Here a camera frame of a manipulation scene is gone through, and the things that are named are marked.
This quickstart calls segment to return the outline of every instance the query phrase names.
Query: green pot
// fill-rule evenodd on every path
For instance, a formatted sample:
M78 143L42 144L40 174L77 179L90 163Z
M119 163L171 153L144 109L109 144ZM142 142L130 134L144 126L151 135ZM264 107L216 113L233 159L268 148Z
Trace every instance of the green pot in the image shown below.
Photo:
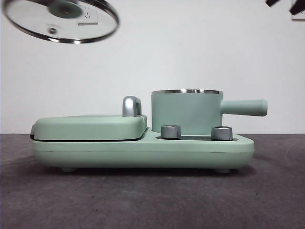
M183 135L207 135L222 125L223 114L267 115L266 100L223 101L216 90L179 89L152 92L152 131L180 125Z

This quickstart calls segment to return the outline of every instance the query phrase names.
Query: pot handle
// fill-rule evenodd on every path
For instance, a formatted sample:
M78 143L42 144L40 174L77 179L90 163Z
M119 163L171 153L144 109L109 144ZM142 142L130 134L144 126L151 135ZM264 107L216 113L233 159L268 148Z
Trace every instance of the pot handle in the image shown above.
M221 111L222 114L266 116L267 101L264 99L222 101Z

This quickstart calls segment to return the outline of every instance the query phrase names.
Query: metal handle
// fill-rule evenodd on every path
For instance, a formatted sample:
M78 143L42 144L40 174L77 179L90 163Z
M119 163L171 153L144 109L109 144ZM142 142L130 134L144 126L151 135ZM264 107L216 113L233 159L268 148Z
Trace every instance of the metal handle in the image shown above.
M135 96L126 96L123 99L123 117L135 117L141 114L141 100Z

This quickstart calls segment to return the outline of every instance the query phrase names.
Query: white backdrop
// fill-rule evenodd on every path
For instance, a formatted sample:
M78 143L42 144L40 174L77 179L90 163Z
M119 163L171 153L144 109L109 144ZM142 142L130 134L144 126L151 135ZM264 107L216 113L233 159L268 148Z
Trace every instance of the white backdrop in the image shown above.
M305 22L289 0L109 0L122 24L101 42L43 41L1 16L1 132L39 118L121 114L135 95L202 88L226 100L266 99L268 115L224 115L236 133L305 133Z

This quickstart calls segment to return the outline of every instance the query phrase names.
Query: pot rim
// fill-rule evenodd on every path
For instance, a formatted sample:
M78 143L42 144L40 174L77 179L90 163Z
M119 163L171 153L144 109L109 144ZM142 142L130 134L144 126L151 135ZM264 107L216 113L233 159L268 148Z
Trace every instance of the pot rim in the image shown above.
M152 94L177 94L177 93L223 94L222 91L207 90L207 89L172 89L172 90L160 90L160 91L152 92Z

